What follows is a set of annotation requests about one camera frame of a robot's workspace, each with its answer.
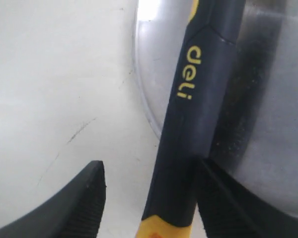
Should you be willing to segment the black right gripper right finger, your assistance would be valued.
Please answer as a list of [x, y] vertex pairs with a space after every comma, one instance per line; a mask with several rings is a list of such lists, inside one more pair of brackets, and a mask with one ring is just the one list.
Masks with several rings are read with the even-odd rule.
[[264, 202], [214, 161], [196, 172], [198, 210], [209, 238], [298, 238], [298, 219]]

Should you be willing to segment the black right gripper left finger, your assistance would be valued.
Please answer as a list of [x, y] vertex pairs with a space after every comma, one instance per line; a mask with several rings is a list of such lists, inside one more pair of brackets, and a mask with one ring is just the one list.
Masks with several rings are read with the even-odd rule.
[[95, 238], [105, 201], [104, 165], [92, 161], [53, 197], [0, 228], [0, 238]]

